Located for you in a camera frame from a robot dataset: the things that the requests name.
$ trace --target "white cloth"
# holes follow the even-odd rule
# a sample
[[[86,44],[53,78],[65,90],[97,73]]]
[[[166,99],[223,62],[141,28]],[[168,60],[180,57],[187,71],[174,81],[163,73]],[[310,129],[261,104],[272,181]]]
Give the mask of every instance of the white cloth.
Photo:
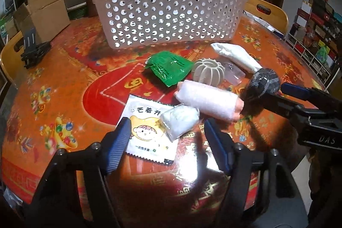
[[[211,47],[219,55],[229,58],[232,62],[244,68],[251,74],[255,74],[262,68],[261,65],[253,57],[251,57],[243,47],[239,45],[228,43],[212,43]]]
[[[203,83],[185,80],[175,92],[179,102],[199,109],[200,112],[216,119],[233,120],[238,96],[232,92],[218,89]]]
[[[164,125],[171,142],[191,130],[198,121],[199,111],[184,104],[179,104],[160,116],[160,122]]]

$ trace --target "green snack packet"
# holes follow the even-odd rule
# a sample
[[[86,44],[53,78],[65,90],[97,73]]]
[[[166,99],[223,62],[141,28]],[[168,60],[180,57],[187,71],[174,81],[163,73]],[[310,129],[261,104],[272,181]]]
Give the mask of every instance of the green snack packet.
[[[147,60],[145,68],[150,68],[167,87],[170,87],[183,80],[193,65],[193,62],[184,57],[169,51],[161,51]]]

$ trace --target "orange patterned tablecloth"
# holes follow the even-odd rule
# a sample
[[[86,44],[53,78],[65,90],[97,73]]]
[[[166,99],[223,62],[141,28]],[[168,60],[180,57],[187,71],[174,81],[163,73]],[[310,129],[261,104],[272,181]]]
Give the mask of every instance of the orange patterned tablecloth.
[[[244,47],[263,67],[274,69],[282,82],[322,86],[284,42],[253,20],[242,17],[231,43]],[[2,180],[28,203],[56,149],[81,150],[101,141],[115,128],[129,94],[177,103],[172,97],[175,87],[166,88],[151,73],[143,72],[151,54],[169,50],[190,60],[217,57],[207,41],[112,50],[96,17],[72,21],[52,45],[18,90],[2,146]],[[250,77],[247,74],[238,86],[224,82],[220,88],[240,94]],[[257,116],[242,115],[232,125],[220,125],[235,142],[250,149],[279,149],[291,168],[306,152],[296,143],[289,122],[266,110]],[[228,184],[216,169],[203,125],[198,125],[180,139],[171,166],[124,155],[108,184],[125,227],[207,224]],[[88,216],[81,175],[78,182]],[[257,177],[252,175],[246,206],[253,204],[256,188]]]

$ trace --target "chair backrest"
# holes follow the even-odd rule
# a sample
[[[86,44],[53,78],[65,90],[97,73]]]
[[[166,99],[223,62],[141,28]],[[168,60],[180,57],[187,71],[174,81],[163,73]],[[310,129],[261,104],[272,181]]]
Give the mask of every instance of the chair backrest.
[[[1,68],[12,83],[14,82],[18,71],[25,65],[20,57],[24,52],[24,47],[21,47],[18,52],[15,51],[15,45],[22,38],[23,34],[19,31],[11,40],[9,40],[0,53]]]
[[[244,10],[268,22],[282,34],[287,33],[289,19],[281,8],[264,0],[248,0]]]

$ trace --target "paper box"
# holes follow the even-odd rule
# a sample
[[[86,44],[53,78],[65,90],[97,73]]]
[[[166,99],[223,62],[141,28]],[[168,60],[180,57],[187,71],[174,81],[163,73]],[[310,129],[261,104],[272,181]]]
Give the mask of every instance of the paper box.
[[[15,26],[14,19],[10,19],[9,22],[5,23],[5,29],[8,34],[8,40],[11,40],[14,35],[18,33],[17,27]]]
[[[23,34],[35,27],[37,44],[51,41],[70,24],[64,0],[28,0],[13,17]]]

